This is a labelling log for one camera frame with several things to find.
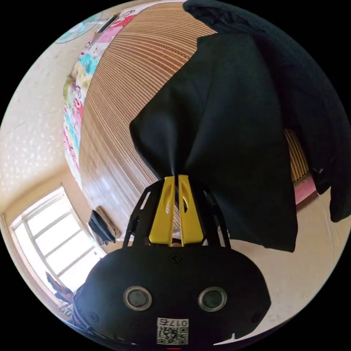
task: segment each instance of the striped wooden surface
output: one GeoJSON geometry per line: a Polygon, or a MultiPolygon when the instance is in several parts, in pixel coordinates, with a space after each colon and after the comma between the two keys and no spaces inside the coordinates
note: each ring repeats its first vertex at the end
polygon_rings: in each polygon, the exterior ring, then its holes
{"type": "MultiPolygon", "coordinates": [[[[134,149],[129,123],[189,60],[196,39],[213,33],[180,3],[154,5],[123,28],[100,60],[84,105],[79,165],[89,203],[101,206],[121,231],[156,181],[134,149]]],[[[294,135],[287,136],[291,155],[299,155],[294,135]]],[[[294,168],[293,181],[300,170],[294,168]]]]}
{"type": "Polygon", "coordinates": [[[305,154],[302,151],[295,132],[290,129],[286,129],[284,130],[284,135],[289,145],[291,179],[295,184],[308,175],[308,165],[305,154]]]}

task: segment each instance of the dark jacket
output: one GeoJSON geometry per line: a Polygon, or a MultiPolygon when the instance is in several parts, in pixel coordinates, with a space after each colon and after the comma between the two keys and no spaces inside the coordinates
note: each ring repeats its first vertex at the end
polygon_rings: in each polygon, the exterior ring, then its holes
{"type": "Polygon", "coordinates": [[[159,178],[186,174],[209,187],[232,239],[294,251],[296,207],[280,104],[250,36],[199,38],[196,53],[130,131],[159,178]]]}
{"type": "Polygon", "coordinates": [[[263,18],[214,0],[188,0],[184,10],[218,33],[249,34],[279,97],[284,127],[307,156],[317,191],[331,187],[331,220],[351,215],[351,127],[332,84],[313,58],[263,18]]]}
{"type": "Polygon", "coordinates": [[[92,231],[96,235],[98,235],[106,245],[108,242],[116,242],[116,238],[110,232],[107,224],[95,210],[91,212],[88,225],[92,229],[92,231]]]}
{"type": "Polygon", "coordinates": [[[159,177],[186,174],[209,187],[232,239],[294,251],[297,218],[283,130],[304,148],[331,219],[351,215],[351,128],[331,83],[288,35],[245,10],[188,0],[218,34],[131,122],[131,137],[159,177]]]}

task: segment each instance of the yellow bracket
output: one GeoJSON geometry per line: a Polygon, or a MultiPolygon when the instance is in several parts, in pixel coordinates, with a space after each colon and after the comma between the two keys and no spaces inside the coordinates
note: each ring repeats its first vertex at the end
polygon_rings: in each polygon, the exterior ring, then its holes
{"type": "Polygon", "coordinates": [[[187,175],[178,177],[178,188],[182,246],[202,242],[204,236],[187,175]]]}
{"type": "MultiPolygon", "coordinates": [[[[153,244],[172,245],[175,185],[174,176],[165,178],[154,223],[149,235],[149,240],[153,244]]],[[[182,246],[202,242],[203,233],[187,175],[178,176],[178,187],[182,246]]]]}
{"type": "Polygon", "coordinates": [[[175,185],[174,176],[165,178],[154,223],[149,235],[149,240],[153,244],[172,245],[175,185]]]}

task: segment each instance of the qr code label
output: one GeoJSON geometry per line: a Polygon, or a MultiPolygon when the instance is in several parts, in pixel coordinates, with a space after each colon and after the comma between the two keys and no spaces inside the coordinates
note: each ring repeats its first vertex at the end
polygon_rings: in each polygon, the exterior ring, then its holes
{"type": "Polygon", "coordinates": [[[187,345],[188,319],[157,318],[157,343],[161,345],[187,345]]]}

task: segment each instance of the window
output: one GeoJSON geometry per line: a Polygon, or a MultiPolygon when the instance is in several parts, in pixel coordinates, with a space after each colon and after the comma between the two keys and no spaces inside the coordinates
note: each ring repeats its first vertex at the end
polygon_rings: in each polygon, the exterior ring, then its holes
{"type": "Polygon", "coordinates": [[[62,187],[28,208],[11,227],[29,264],[53,294],[45,272],[76,291],[106,255],[86,233],[62,187]]]}

